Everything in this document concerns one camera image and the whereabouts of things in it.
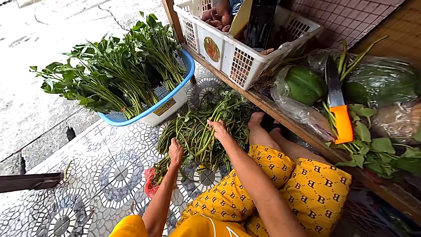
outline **mosaic tile floor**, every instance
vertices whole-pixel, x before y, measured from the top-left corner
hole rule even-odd
[[[190,108],[203,96],[217,99],[212,92],[226,87],[198,63],[195,75],[197,85],[185,87]],[[165,124],[113,127],[96,122],[28,172],[63,172],[70,164],[66,180],[52,189],[0,196],[0,236],[108,236],[123,217],[143,213],[150,201],[144,192],[144,170],[163,157],[155,145]],[[193,165],[185,173],[196,182],[177,179],[164,236],[174,229],[188,202],[226,175],[223,169],[199,175]]]

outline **papaya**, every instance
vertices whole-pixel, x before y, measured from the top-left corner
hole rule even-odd
[[[292,66],[285,82],[289,97],[305,105],[312,105],[328,92],[325,81],[314,71],[304,66]]]
[[[346,100],[370,108],[414,102],[418,100],[420,89],[419,71],[392,58],[372,58],[361,63],[342,86]]]

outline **label sticker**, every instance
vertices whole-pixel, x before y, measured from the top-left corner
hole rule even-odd
[[[205,47],[206,53],[214,62],[219,62],[221,55],[219,53],[219,48],[216,43],[210,37],[205,37],[203,40],[203,45]]]
[[[167,111],[169,108],[171,108],[176,101],[174,98],[171,98],[169,101],[165,102],[163,105],[161,105],[158,109],[154,111],[154,114],[161,116],[165,111]]]

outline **round sticker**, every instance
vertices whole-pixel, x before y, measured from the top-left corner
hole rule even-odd
[[[206,53],[214,62],[219,62],[221,55],[219,54],[219,49],[216,43],[210,38],[205,37],[203,40],[203,45],[205,46]]]

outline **yellow shorts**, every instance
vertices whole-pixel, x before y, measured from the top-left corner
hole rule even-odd
[[[328,236],[341,216],[351,175],[334,166],[299,158],[263,145],[250,146],[249,156],[272,179],[310,236]],[[194,214],[244,224],[251,236],[268,236],[250,195],[231,171],[215,187],[190,202],[177,226]]]

